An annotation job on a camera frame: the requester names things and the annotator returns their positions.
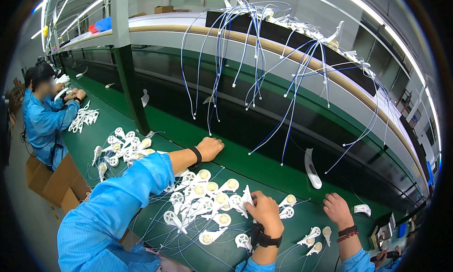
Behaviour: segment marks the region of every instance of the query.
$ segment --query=concrete floor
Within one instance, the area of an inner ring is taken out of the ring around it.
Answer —
[[[25,164],[30,154],[20,139],[23,132],[22,110],[16,114],[17,122],[11,130],[9,166],[5,169],[6,186],[13,206],[23,242],[43,271],[60,271],[58,266],[58,220],[48,201],[27,187]],[[63,218],[63,210],[54,207],[57,216]]]

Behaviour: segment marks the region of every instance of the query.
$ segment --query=hand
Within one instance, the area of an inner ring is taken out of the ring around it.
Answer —
[[[86,95],[87,93],[83,91],[83,89],[79,89],[77,92],[77,98],[80,99],[80,101],[82,101]]]
[[[381,251],[376,255],[376,261],[374,262],[374,269],[376,270],[386,259],[387,259],[387,252],[389,250]]]
[[[250,212],[252,217],[264,227],[264,234],[272,239],[281,237],[285,227],[280,219],[279,206],[272,197],[265,196],[261,190],[251,193],[253,200],[252,206],[249,202],[245,202],[246,210]]]
[[[338,230],[354,226],[351,212],[346,201],[337,193],[326,194],[324,202],[324,212],[333,223],[338,225]]]
[[[64,83],[58,83],[57,85],[54,86],[54,93],[57,94],[64,88]]]
[[[67,102],[67,101],[69,101],[69,100],[71,100],[71,99],[76,98],[76,97],[77,97],[77,92],[78,92],[78,91],[79,91],[79,90],[78,90],[77,88],[74,88],[74,89],[71,91],[71,93],[69,93],[69,95],[67,95],[67,96],[64,98],[64,100]]]
[[[203,138],[203,140],[201,140],[201,142],[196,146],[198,151],[200,151],[202,162],[214,160],[217,154],[219,154],[224,147],[225,144],[222,143],[221,139],[209,137]]]

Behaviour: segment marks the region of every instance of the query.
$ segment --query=dark hair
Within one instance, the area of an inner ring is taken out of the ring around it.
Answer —
[[[36,76],[37,68],[31,67],[25,73],[25,88],[30,86],[31,80]]]
[[[42,82],[50,80],[50,78],[55,74],[54,69],[48,63],[42,63],[36,67],[35,76],[31,83],[32,92],[35,92],[38,85]]]

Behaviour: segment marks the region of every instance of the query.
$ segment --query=green workbench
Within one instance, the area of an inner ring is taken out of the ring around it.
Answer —
[[[117,127],[122,127],[124,132],[127,133],[131,130],[135,131],[136,126],[130,118],[130,112],[128,111],[124,94],[113,88],[105,89],[104,85],[87,77],[75,80],[75,73],[71,70],[67,72],[72,78],[71,87],[82,88],[87,92],[87,98],[82,105],[90,100],[90,108],[99,109],[97,122],[90,126],[85,126],[82,133],[70,133],[68,131],[64,131],[63,133],[63,139],[76,166],[87,179],[88,185],[94,186],[97,184],[97,180],[95,180],[97,178],[97,169],[92,167],[88,171],[90,177],[87,175],[88,165],[91,165],[93,160],[94,148],[97,145],[107,145],[105,143],[107,137]],[[154,150],[179,150],[183,147],[196,145],[204,136],[204,132],[197,130],[195,126],[182,122],[162,111],[149,106],[145,108],[145,111],[151,129],[153,131],[165,131],[165,133],[156,134],[152,137],[151,148]],[[143,139],[143,135],[140,135],[137,131],[136,134],[140,139]],[[237,179],[240,186],[236,193],[239,195],[242,195],[242,190],[248,184],[250,191],[261,190],[265,195],[272,196],[277,203],[282,201],[287,194],[294,194],[298,202],[311,198],[308,202],[294,206],[295,215],[293,218],[283,219],[285,232],[280,246],[280,253],[285,252],[288,248],[294,246],[296,242],[300,241],[309,233],[311,227],[318,226],[322,229],[325,226],[330,226],[332,229],[331,247],[326,245],[326,241],[322,235],[316,238],[317,242],[323,243],[323,251],[318,255],[313,254],[309,256],[304,270],[311,271],[317,263],[317,271],[333,270],[338,258],[338,245],[336,243],[337,228],[327,218],[322,209],[322,196],[325,193],[338,192],[349,202],[351,207],[359,203],[357,197],[350,192],[328,183],[324,183],[321,190],[314,190],[309,185],[305,173],[298,172],[290,167],[280,167],[276,162],[259,154],[247,156],[246,149],[228,141],[225,141],[225,145],[224,151],[218,155],[214,162],[202,163],[200,168],[208,169],[212,173],[212,176],[214,176],[222,169],[220,165],[225,166],[226,168],[215,177],[214,181],[221,186],[230,178]],[[241,159],[248,160],[246,163],[237,166],[237,161]],[[112,168],[111,171],[109,170],[106,177],[118,175],[125,166],[126,164],[120,159],[119,165]],[[365,201],[372,208],[373,216],[376,218],[390,211],[385,206],[372,201]],[[130,229],[133,229],[135,234],[142,237],[148,229],[151,219],[158,220],[159,222],[153,221],[151,224],[152,230],[144,237],[144,240],[147,240],[153,247],[160,247],[160,244],[166,240],[174,239],[168,245],[169,248],[162,248],[162,252],[187,266],[191,265],[197,271],[231,271],[230,267],[235,267],[235,265],[246,259],[246,250],[236,247],[234,237],[241,233],[238,230],[248,230],[250,228],[252,221],[250,217],[249,219],[245,219],[235,210],[228,211],[227,213],[232,218],[232,224],[238,224],[230,225],[229,228],[237,230],[227,230],[216,240],[219,243],[204,246],[200,244],[197,237],[194,238],[195,232],[189,232],[189,237],[193,238],[194,242],[184,234],[175,238],[178,235],[176,231],[173,231],[171,235],[168,234],[168,232],[173,230],[173,227],[167,226],[165,223],[162,224],[161,222],[164,222],[162,215],[165,211],[169,210],[170,205],[169,202],[164,201],[152,203],[140,212],[135,222],[130,224]],[[354,221],[361,232],[359,234],[361,243],[364,249],[368,250],[370,247],[367,236],[375,220],[373,218],[354,215]],[[195,221],[195,224],[198,230],[201,230],[201,228],[205,227],[206,221],[202,222],[200,219]],[[206,229],[217,230],[218,225],[214,221],[211,221]],[[190,226],[190,230],[196,230],[193,224]],[[281,265],[284,266],[299,259],[308,251],[309,248],[305,246],[297,246],[289,253],[286,252],[279,256],[276,267],[280,266],[283,258]],[[224,263],[208,255],[206,252],[220,258]],[[302,268],[304,259],[302,258],[281,270],[298,271]]]

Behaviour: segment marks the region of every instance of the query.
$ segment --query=worker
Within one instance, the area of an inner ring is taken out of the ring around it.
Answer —
[[[50,65],[42,64],[37,67],[32,81],[30,96],[25,117],[27,136],[34,153],[50,171],[54,171],[67,153],[60,136],[77,116],[80,103],[85,98],[83,90],[73,89],[72,92],[54,103],[48,100],[53,95],[54,70]],[[74,99],[67,110],[61,110],[68,100]]]
[[[22,118],[24,119],[25,122],[25,117],[27,116],[27,109],[28,109],[28,104],[30,103],[30,98],[31,98],[31,89],[32,89],[32,82],[33,82],[33,77],[36,75],[36,67],[31,67],[29,68],[26,73],[25,73],[25,93],[24,93],[24,99],[22,101]],[[64,84],[59,83],[53,87],[52,93],[55,95],[56,93],[60,92],[64,87]],[[54,104],[59,104],[59,102],[54,102],[50,100],[51,98],[48,98],[49,102],[48,104],[54,105]]]
[[[326,194],[324,202],[324,212],[338,226],[338,235],[340,238],[337,240],[338,248],[340,250],[340,258],[342,265],[339,269],[340,272],[372,272],[382,271],[390,272],[396,269],[400,260],[395,261],[391,265],[385,266],[384,270],[377,270],[377,268],[387,258],[387,252],[383,251],[377,255],[377,261],[370,262],[370,254],[363,250],[358,237],[358,229],[354,225],[351,212],[347,202],[337,193]]]
[[[153,153],[134,161],[122,176],[107,179],[94,188],[88,201],[67,213],[57,235],[59,265],[69,271],[182,271],[164,267],[161,258],[143,246],[124,250],[118,240],[138,208],[148,205],[150,193],[160,194],[174,183],[174,173],[213,160],[224,148],[220,139],[204,138],[196,147],[168,154]],[[252,193],[253,218],[264,226],[264,234],[278,240],[284,230],[279,207],[260,191]],[[237,272],[273,272],[277,245],[258,246],[252,257],[236,266]]]

